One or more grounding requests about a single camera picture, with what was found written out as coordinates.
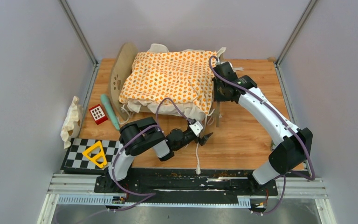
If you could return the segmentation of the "white rope tie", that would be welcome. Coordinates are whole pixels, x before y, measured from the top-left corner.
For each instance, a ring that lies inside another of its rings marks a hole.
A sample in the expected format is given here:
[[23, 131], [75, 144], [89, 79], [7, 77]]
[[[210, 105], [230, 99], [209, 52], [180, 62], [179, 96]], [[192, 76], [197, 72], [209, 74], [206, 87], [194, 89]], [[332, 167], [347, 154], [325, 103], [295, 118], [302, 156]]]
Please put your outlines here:
[[196, 174], [200, 175], [201, 174], [201, 167], [200, 167], [200, 157], [199, 157], [199, 147], [200, 144], [197, 143], [196, 148], [195, 148], [195, 156], [196, 156], [196, 161], [197, 161], [197, 165], [196, 165]]

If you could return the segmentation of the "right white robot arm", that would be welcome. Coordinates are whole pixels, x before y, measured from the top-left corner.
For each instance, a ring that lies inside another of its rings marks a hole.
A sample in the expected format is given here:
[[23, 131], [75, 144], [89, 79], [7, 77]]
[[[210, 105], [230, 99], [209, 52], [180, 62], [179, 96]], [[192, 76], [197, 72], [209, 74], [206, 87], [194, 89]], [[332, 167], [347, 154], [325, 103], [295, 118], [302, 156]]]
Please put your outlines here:
[[313, 134], [310, 129], [300, 129], [286, 119], [264, 96], [257, 83], [249, 76], [238, 77], [230, 62], [211, 66], [214, 74], [214, 99], [217, 102], [235, 102], [264, 127], [270, 135], [274, 149], [268, 160], [253, 171], [247, 182], [254, 195], [266, 189], [266, 183], [290, 172], [310, 157]]

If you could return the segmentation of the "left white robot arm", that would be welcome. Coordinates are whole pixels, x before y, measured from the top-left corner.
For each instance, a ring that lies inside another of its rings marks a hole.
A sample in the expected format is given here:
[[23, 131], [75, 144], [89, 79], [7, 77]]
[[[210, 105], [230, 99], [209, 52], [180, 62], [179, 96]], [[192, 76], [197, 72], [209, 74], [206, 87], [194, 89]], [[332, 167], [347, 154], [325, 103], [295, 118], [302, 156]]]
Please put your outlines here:
[[135, 157], [149, 149], [154, 150], [160, 161], [166, 161], [191, 142], [205, 145], [213, 133], [201, 136], [204, 129], [202, 123], [194, 119], [187, 121], [186, 130], [175, 128], [167, 135], [153, 117], [125, 124], [119, 129], [121, 145], [108, 168], [106, 187], [113, 193], [120, 192]]

